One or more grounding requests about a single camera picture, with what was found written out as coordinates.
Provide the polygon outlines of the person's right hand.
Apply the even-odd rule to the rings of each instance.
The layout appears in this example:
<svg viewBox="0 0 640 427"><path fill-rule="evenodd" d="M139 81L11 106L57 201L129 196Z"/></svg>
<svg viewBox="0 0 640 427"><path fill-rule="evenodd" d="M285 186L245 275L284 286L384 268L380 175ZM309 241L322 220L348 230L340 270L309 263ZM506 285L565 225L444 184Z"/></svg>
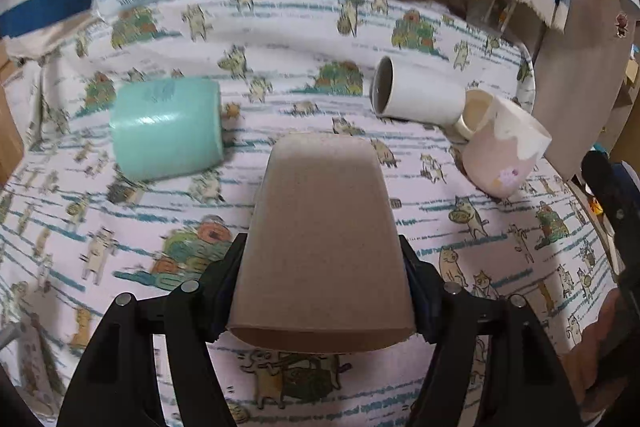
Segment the person's right hand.
<svg viewBox="0 0 640 427"><path fill-rule="evenodd" d="M587 391L598 376L598 351L605 337L612 331L615 308L620 300L620 291L615 288L606 295L597 321L582 332L582 340L563 355L562 364L570 387L580 408L580 417L589 423L610 407L626 387L626 379L618 379L601 386L587 400Z"/></svg>

